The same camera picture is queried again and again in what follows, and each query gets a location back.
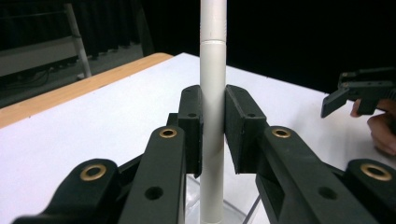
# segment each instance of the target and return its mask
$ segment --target white cylinder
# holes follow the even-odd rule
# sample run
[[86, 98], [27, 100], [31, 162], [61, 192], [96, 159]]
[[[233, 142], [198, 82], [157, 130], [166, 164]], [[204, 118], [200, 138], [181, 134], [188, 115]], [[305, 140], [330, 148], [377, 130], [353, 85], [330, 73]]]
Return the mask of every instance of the white cylinder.
[[223, 221], [226, 16], [226, 0], [201, 0], [200, 85], [204, 114], [200, 192], [202, 224]]

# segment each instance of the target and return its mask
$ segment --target finger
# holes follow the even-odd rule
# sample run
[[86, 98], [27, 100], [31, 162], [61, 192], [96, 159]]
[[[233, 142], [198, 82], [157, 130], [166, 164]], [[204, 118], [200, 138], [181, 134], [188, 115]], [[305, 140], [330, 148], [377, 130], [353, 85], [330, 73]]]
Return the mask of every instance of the finger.
[[355, 103], [353, 103], [352, 111], [350, 112], [351, 117], [358, 118], [361, 116], [360, 114], [358, 114], [358, 108], [360, 104], [361, 104], [361, 100], [356, 100]]
[[385, 113], [369, 118], [367, 123], [372, 131], [375, 145], [391, 155], [396, 155], [396, 136], [389, 127], [392, 121], [392, 115]]
[[396, 153], [394, 151], [392, 151], [391, 149], [387, 148], [386, 145], [382, 144], [382, 142], [379, 141], [378, 139], [376, 139], [373, 135], [372, 135], [372, 138], [373, 138], [373, 143], [375, 145], [375, 149], [377, 149], [380, 152], [387, 153], [387, 154], [389, 154], [391, 156], [396, 155]]
[[377, 108], [389, 112], [394, 118], [396, 118], [396, 101], [390, 99], [380, 100]]

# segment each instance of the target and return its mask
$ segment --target screw hole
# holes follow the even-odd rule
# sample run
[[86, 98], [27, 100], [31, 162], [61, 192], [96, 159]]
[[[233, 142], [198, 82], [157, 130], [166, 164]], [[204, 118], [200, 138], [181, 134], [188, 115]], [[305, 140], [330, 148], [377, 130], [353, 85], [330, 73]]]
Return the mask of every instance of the screw hole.
[[164, 129], [164, 130], [160, 131], [160, 136], [162, 138], [171, 138], [171, 137], [175, 137], [176, 135], [177, 135], [177, 132], [174, 129]]
[[325, 199], [329, 199], [329, 200], [337, 199], [337, 194], [332, 189], [321, 187], [319, 188], [318, 192], [320, 196], [322, 196]]
[[276, 137], [281, 137], [281, 138], [288, 138], [291, 136], [290, 132], [284, 129], [273, 129], [272, 133]]
[[106, 173], [106, 167], [103, 164], [92, 164], [85, 167], [79, 177], [83, 181], [93, 181], [99, 179]]
[[163, 196], [163, 189], [161, 189], [160, 187], [151, 187], [146, 190], [145, 196], [147, 199], [152, 201], [158, 200]]
[[380, 181], [390, 181], [392, 179], [392, 175], [386, 169], [382, 168], [381, 166], [377, 166], [374, 164], [364, 163], [361, 165], [361, 171]]

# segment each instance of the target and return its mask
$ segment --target wooden surface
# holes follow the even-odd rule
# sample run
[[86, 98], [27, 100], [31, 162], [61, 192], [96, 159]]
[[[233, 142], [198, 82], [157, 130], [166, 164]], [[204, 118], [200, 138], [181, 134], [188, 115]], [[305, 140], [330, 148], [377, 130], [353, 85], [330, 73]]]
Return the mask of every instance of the wooden surface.
[[128, 77], [172, 57], [173, 56], [169, 54], [155, 53], [60, 89], [49, 91], [31, 99], [16, 103], [15, 105], [4, 107], [0, 109], [0, 128], [6, 127], [21, 119], [28, 118], [56, 105], [73, 100], [88, 92], [95, 91], [105, 85]]

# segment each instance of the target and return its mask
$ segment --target white table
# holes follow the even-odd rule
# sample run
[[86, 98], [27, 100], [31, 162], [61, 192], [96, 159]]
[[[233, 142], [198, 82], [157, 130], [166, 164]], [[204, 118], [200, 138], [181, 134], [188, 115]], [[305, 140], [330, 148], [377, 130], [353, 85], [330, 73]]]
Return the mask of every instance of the white table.
[[[374, 150], [366, 118], [352, 104], [320, 118], [325, 93], [227, 67], [227, 83], [250, 92], [270, 125], [297, 132], [324, 161], [340, 169], [370, 158], [396, 167]], [[122, 165], [144, 152], [153, 130], [177, 112], [180, 92], [199, 84], [199, 58], [180, 54], [133, 76], [0, 130], [0, 222], [40, 213], [78, 164], [93, 158]], [[258, 195], [254, 175], [234, 175], [225, 148], [224, 198], [247, 212]], [[266, 220], [260, 205], [255, 223]]]

